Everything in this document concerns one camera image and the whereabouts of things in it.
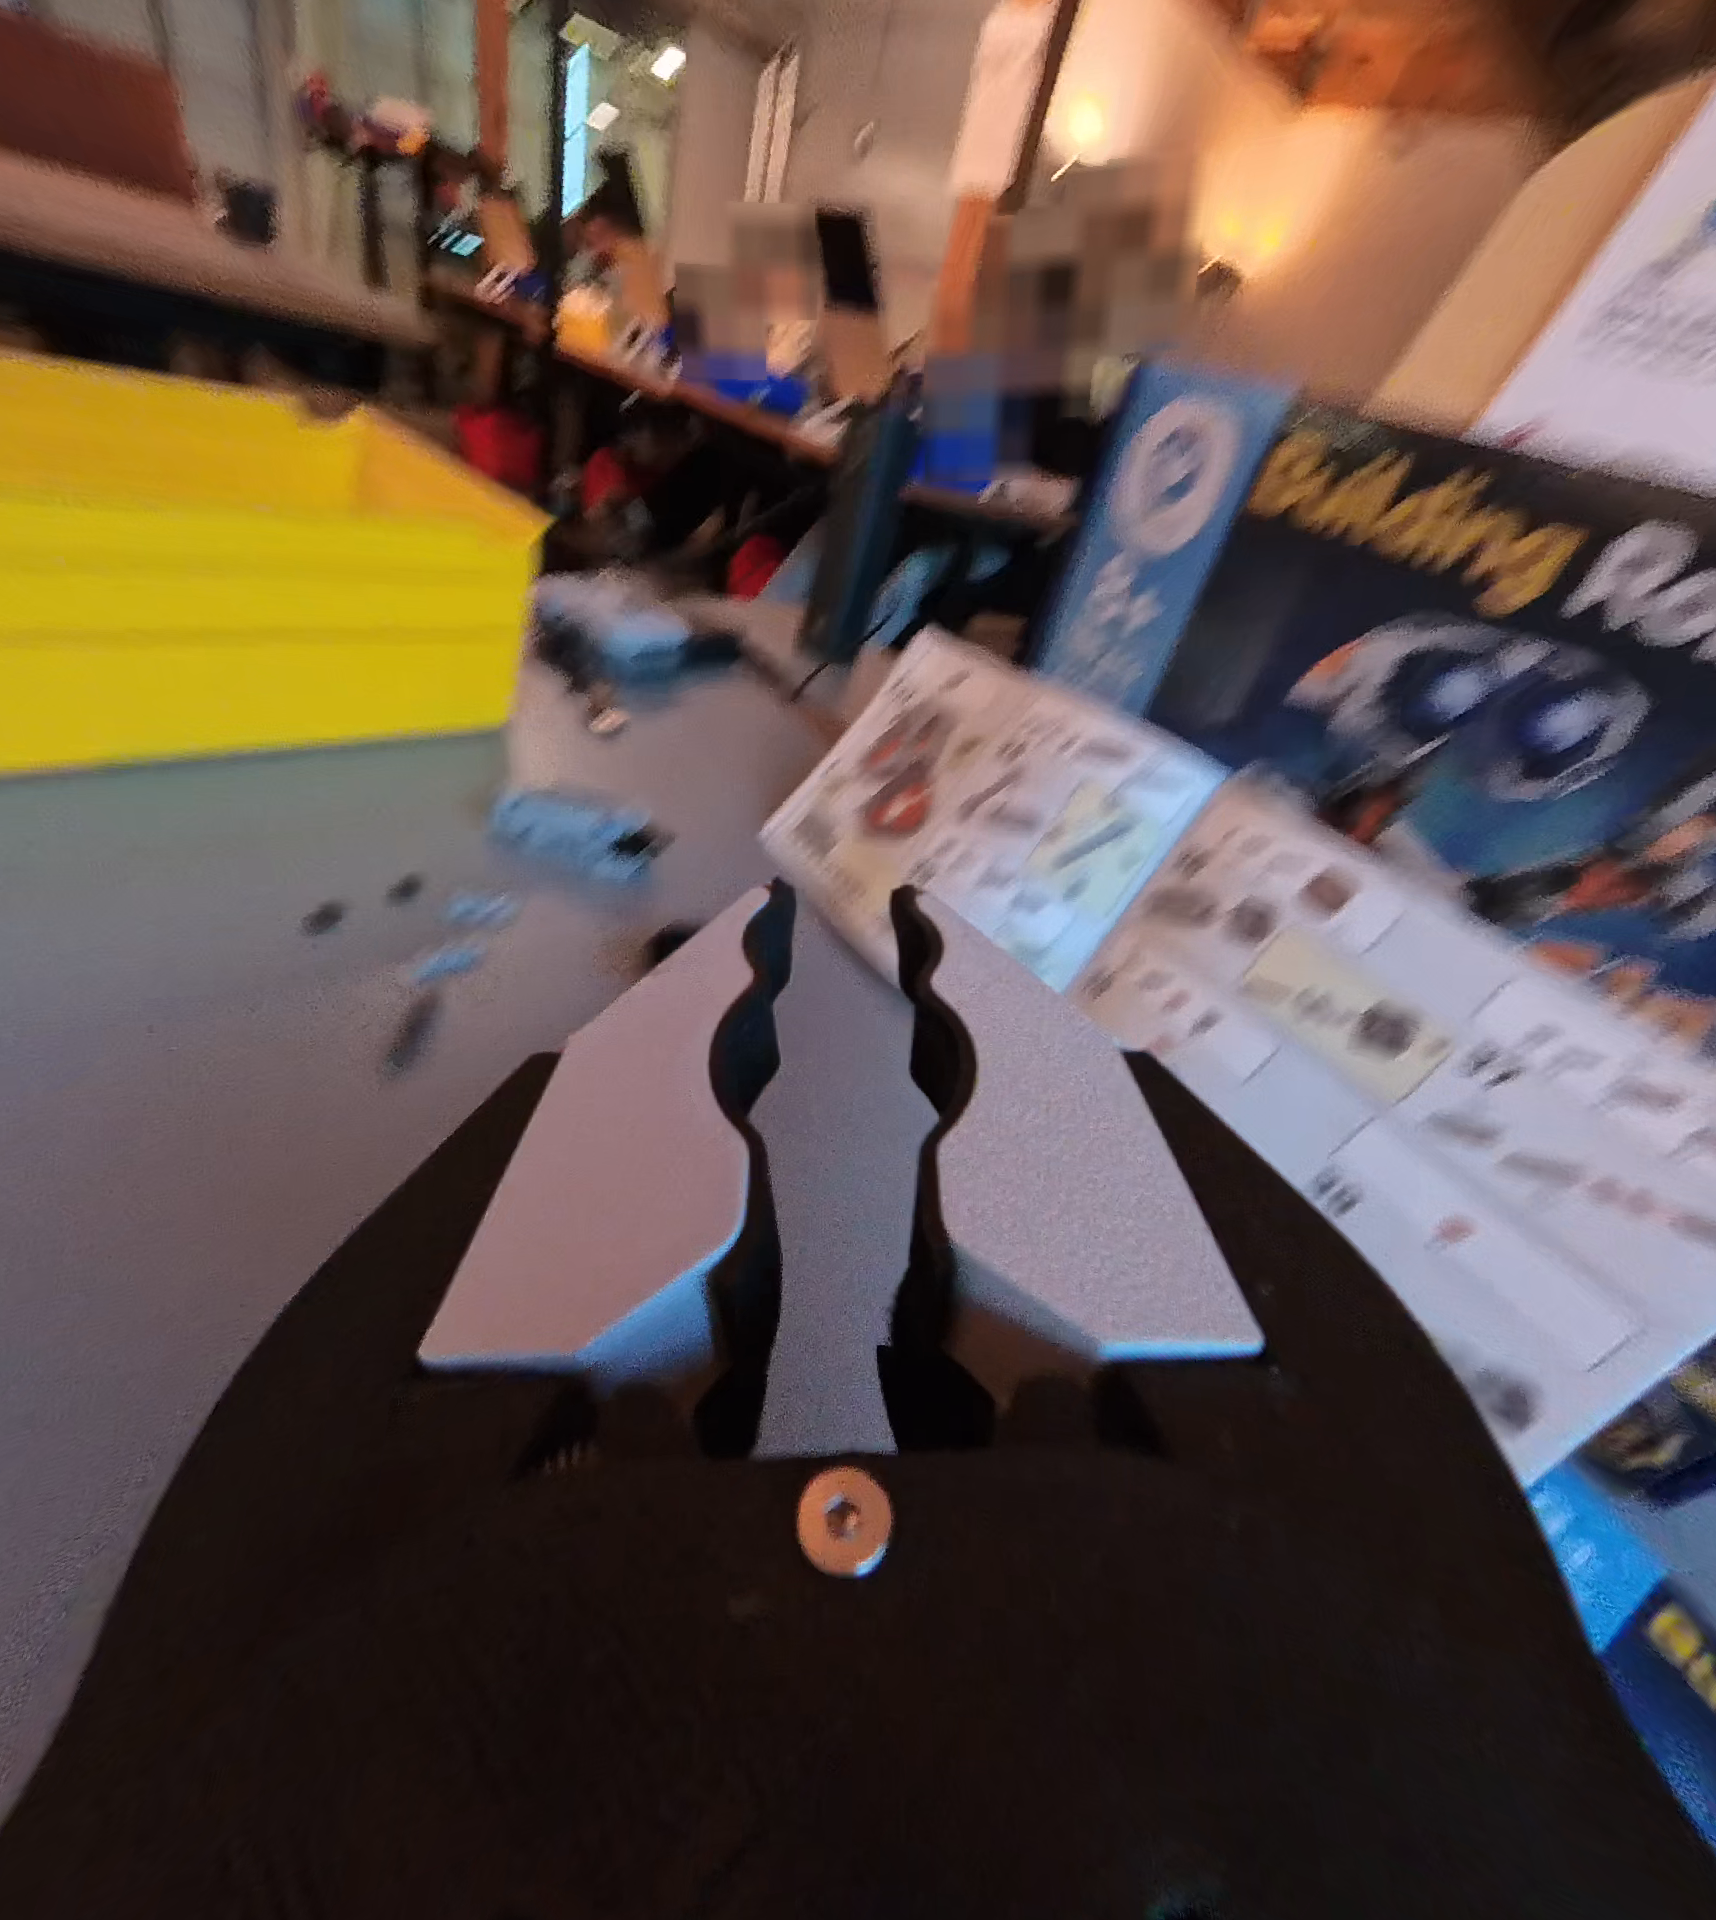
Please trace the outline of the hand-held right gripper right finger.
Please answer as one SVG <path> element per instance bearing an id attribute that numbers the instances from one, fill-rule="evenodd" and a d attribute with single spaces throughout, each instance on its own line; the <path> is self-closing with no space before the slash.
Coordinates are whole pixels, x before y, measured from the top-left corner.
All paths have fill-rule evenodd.
<path id="1" fill-rule="evenodd" d="M 1121 1048 L 955 906 L 886 904 L 928 1109 L 878 1348 L 894 1453 L 976 1453 L 1029 1388 L 1267 1340 Z"/>

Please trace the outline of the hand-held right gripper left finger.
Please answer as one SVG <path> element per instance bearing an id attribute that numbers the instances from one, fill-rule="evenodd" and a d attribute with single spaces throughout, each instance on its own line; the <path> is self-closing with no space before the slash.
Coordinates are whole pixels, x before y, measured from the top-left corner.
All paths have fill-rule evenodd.
<path id="1" fill-rule="evenodd" d="M 429 1376 L 664 1393 L 700 1453 L 754 1453 L 779 1333 L 758 1101 L 798 895 L 768 881 L 569 1034 L 421 1340 Z"/>

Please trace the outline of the yellow plastic bin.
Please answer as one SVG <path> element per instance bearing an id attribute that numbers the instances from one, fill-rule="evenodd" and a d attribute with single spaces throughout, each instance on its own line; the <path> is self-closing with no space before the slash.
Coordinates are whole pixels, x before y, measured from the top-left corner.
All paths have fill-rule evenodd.
<path id="1" fill-rule="evenodd" d="M 0 350 L 0 775 L 498 731 L 547 526 L 366 404 Z"/>

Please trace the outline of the open instruction booklet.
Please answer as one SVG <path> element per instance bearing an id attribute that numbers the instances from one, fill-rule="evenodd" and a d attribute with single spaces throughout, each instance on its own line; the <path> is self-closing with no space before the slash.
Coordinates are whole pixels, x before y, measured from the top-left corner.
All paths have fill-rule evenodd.
<path id="1" fill-rule="evenodd" d="M 928 626 L 759 845 L 878 969 L 910 884 L 1195 1091 L 1521 1481 L 1716 1340 L 1716 1069 L 1276 789 Z"/>

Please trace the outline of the grey toy brick assembly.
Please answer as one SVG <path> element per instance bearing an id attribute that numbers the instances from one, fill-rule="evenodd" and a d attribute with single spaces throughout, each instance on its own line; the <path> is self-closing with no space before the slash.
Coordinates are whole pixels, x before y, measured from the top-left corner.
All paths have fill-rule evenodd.
<path id="1" fill-rule="evenodd" d="M 529 864 L 592 881 L 644 878 L 673 845 L 648 810 L 567 789 L 498 795 L 485 835 Z"/>

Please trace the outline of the grey toy remote control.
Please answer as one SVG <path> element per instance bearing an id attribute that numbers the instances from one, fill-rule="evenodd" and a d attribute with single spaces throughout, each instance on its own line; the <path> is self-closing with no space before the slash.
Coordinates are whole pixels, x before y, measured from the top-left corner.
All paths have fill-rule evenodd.
<path id="1" fill-rule="evenodd" d="M 692 626 L 628 574 L 535 579 L 529 648 L 575 685 L 655 685 L 740 660 L 738 634 Z"/>

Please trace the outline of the robot kit box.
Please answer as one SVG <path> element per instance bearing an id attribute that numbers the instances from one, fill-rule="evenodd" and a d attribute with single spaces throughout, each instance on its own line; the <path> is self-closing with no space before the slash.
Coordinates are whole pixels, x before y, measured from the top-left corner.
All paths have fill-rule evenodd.
<path id="1" fill-rule="evenodd" d="M 1716 499 L 1145 365 L 1025 665 L 1716 1066 Z"/>

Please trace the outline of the blue printed leaflet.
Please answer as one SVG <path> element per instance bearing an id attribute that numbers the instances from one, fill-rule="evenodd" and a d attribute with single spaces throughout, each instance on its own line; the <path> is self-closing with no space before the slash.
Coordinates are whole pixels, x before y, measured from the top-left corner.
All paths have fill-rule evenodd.
<path id="1" fill-rule="evenodd" d="M 1716 1340 L 1532 1485 L 1583 1640 L 1716 1853 L 1716 1621 L 1639 1534 L 1716 1496 Z"/>

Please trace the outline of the white colourful toy box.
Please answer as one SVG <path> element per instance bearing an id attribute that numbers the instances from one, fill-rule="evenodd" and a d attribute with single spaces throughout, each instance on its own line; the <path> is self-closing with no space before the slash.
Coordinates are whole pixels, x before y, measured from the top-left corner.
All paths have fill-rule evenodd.
<path id="1" fill-rule="evenodd" d="M 1472 434 L 1716 496 L 1716 85 Z"/>

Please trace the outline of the long wooden work table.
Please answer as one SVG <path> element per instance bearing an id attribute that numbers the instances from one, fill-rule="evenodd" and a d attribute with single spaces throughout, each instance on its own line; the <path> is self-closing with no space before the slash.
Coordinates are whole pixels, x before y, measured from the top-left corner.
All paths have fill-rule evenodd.
<path id="1" fill-rule="evenodd" d="M 193 201 L 15 155 L 0 155 L 0 250 L 369 345 L 434 345 L 434 328 L 411 299 L 373 293 L 287 239 L 256 246 L 226 235 Z"/>

